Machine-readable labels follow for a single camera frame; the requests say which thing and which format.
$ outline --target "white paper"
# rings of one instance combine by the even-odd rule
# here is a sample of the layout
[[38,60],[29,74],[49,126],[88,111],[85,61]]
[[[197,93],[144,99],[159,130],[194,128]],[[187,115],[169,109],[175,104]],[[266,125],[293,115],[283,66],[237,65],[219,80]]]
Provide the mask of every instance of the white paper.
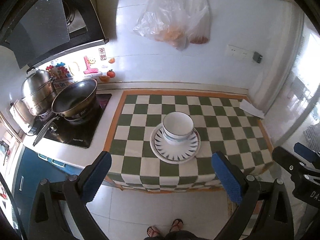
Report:
[[245,99],[242,99],[240,103],[240,109],[246,111],[249,114],[252,114],[254,116],[264,119],[264,113],[261,110],[255,108]]

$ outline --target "stainless steel pot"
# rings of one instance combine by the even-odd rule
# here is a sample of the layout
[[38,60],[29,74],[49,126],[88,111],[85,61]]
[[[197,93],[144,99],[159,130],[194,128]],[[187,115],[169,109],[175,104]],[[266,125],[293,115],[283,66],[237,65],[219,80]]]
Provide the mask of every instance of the stainless steel pot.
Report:
[[57,96],[52,77],[45,70],[37,70],[28,76],[22,84],[21,93],[21,101],[33,116],[49,111]]

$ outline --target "white countertop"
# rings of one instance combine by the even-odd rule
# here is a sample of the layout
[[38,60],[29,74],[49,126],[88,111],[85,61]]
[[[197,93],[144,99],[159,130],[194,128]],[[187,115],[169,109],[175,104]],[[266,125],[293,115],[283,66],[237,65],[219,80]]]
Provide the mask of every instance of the white countertop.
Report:
[[108,131],[116,112],[116,108],[119,104],[123,90],[98,90],[97,94],[111,93],[112,97],[107,104],[107,107],[99,121],[97,129],[94,133],[91,145],[88,149],[67,145],[64,143],[52,141],[46,138],[40,140],[40,142],[33,147],[33,142],[36,136],[25,136],[23,140],[24,146],[29,149],[40,153],[48,158],[78,167],[84,168],[85,166],[92,164],[93,161],[103,150]]

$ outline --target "plate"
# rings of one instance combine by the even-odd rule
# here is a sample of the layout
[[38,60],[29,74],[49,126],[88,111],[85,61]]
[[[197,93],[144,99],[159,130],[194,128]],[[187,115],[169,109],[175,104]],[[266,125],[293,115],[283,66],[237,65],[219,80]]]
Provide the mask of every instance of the plate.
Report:
[[172,145],[163,135],[163,125],[159,124],[151,133],[150,146],[154,154],[170,164],[181,164],[192,160],[200,149],[200,136],[194,128],[185,142]]

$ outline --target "table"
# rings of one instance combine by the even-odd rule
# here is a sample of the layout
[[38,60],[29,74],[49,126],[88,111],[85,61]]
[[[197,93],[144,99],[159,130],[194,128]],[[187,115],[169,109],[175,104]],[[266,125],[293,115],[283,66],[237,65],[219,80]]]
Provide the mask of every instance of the table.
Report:
[[[211,166],[212,152],[222,151],[245,174],[260,174],[272,163],[272,146],[259,120],[239,108],[246,96],[181,90],[124,91],[105,150],[112,156],[108,177],[123,188],[141,191],[188,191],[221,187]],[[173,111],[193,119],[201,148],[184,164],[158,159],[150,134]]]

